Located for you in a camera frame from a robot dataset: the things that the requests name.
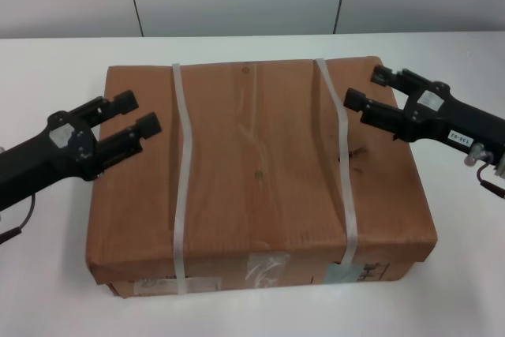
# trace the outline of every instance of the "black robotic arm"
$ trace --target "black robotic arm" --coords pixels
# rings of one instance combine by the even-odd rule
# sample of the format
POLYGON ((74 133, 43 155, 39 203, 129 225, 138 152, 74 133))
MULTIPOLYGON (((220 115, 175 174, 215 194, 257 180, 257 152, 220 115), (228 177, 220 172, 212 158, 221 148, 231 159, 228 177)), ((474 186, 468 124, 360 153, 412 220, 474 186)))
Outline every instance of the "black robotic arm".
POLYGON ((505 197, 505 189, 481 178, 487 165, 495 166, 496 175, 505 178, 505 120, 458 101, 447 84, 431 82, 406 69, 393 74, 390 69, 377 66, 371 81, 409 97, 400 110, 349 88, 344 106, 361 111, 361 122, 393 133, 395 140, 414 142, 428 138, 442 142, 466 153, 468 166, 485 161, 477 172, 481 185, 505 197))
MULTIPOLYGON (((92 132, 92 127, 136 108, 131 91, 113 101, 99 97, 70 112, 52 114, 38 136, 1 152, 0 211, 63 178, 97 179, 109 167, 142 152, 140 138, 148 139, 161 131, 154 113, 101 141, 92 132)), ((18 235, 24 224, 0 234, 0 244, 18 235)))

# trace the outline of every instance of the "sticker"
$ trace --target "sticker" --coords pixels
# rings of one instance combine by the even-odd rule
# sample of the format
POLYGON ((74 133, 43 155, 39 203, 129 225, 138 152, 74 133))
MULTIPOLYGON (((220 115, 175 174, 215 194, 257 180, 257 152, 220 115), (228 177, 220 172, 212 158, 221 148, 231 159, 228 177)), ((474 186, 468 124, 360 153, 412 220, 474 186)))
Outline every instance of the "sticker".
POLYGON ((443 99, 437 94, 425 90, 417 102, 423 106, 431 108, 434 111, 438 111, 443 104, 443 99))
POLYGON ((363 264, 329 264, 323 283, 355 283, 363 272, 363 267, 363 264))
POLYGON ((75 129, 69 123, 59 126, 55 130, 49 132, 49 138, 60 149, 65 148, 69 144, 70 137, 75 129))
POLYGON ((290 260, 288 253, 254 253, 249 255, 245 285, 247 288, 277 287, 284 267, 290 260))
POLYGON ((390 264, 365 264, 358 282, 372 282, 382 280, 390 264))
POLYGON ((461 145, 465 145, 468 147, 472 146, 472 143, 473 143, 472 137, 465 136, 464 134, 458 133, 454 130, 451 130, 449 132, 449 136, 447 136, 447 138, 449 140, 455 141, 461 145))
MULTIPOLYGON (((215 292, 221 290, 221 278, 186 278, 188 294, 198 292, 215 292)), ((175 278, 140 279, 133 284, 135 296, 175 295, 178 293, 175 278)))

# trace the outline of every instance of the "packing strap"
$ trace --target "packing strap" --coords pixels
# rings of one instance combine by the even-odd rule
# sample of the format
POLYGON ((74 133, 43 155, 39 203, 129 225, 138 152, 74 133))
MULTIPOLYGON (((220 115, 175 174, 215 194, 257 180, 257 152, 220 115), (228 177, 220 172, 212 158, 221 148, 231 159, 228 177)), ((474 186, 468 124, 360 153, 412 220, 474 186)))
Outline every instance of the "packing strap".
POLYGON ((347 133, 349 131, 349 122, 347 120, 347 111, 342 100, 340 100, 333 83, 331 82, 330 73, 326 61, 322 58, 316 60, 323 79, 326 82, 331 98, 337 109, 339 117, 339 156, 340 156, 340 186, 342 190, 342 200, 344 203, 344 213, 346 217, 346 235, 347 245, 344 257, 340 261, 341 265, 349 265, 352 263, 354 254, 357 249, 357 223, 356 210, 354 209, 353 189, 350 184, 349 174, 349 147, 347 146, 347 133))
POLYGON ((182 125, 182 160, 181 172, 179 173, 179 188, 177 192, 177 204, 175 206, 174 221, 174 267, 177 279, 178 294, 186 294, 188 287, 184 271, 184 221, 186 216, 186 201, 188 199, 189 172, 191 170, 191 156, 193 153, 193 133, 189 120, 188 107, 182 88, 181 66, 172 65, 174 73, 175 96, 182 125))

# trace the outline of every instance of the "white table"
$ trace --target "white table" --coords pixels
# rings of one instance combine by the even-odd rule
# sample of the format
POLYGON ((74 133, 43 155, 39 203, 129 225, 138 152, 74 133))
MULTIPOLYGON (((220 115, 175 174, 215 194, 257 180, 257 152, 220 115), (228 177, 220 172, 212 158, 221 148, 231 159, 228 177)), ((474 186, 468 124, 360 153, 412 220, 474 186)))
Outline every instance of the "white table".
MULTIPOLYGON (((445 81, 457 99, 505 118, 505 32, 0 40, 0 145, 101 95, 111 65, 364 55, 445 81)), ((439 242, 393 283, 115 298, 84 263, 92 184, 59 182, 38 194, 23 234, 0 246, 0 335, 503 335, 505 200, 478 185, 463 154, 432 141, 412 150, 439 242)), ((28 206, 2 212, 0 231, 28 206)))

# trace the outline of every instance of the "black cable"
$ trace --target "black cable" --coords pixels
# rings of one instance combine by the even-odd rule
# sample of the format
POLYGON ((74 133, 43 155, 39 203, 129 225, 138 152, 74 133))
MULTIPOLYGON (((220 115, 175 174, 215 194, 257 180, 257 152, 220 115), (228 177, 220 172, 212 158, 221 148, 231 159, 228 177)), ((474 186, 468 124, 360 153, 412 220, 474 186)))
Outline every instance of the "black cable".
POLYGON ((30 204, 30 210, 28 211, 28 214, 24 218, 24 221, 19 226, 19 229, 23 229, 24 226, 27 224, 27 222, 30 220, 30 218, 32 217, 32 213, 33 213, 34 208, 35 208, 35 194, 32 195, 32 203, 30 204))
POLYGON ((0 245, 3 244, 4 242, 10 240, 11 238, 16 237, 18 234, 21 233, 21 230, 24 228, 24 226, 27 224, 27 222, 32 217, 32 213, 33 213, 34 209, 35 209, 35 194, 32 195, 32 204, 30 205, 30 209, 28 211, 28 214, 24 218, 24 221, 21 223, 21 225, 0 234, 0 245))
POLYGON ((487 160, 485 161, 485 164, 482 165, 479 168, 479 170, 477 170, 477 179, 481 183, 482 187, 491 191, 492 193, 494 193, 498 197, 505 198, 505 189, 502 189, 501 187, 482 179, 482 171, 484 171, 484 169, 486 167, 488 167, 489 164, 493 161, 493 154, 491 152, 486 152, 486 156, 487 156, 487 160))

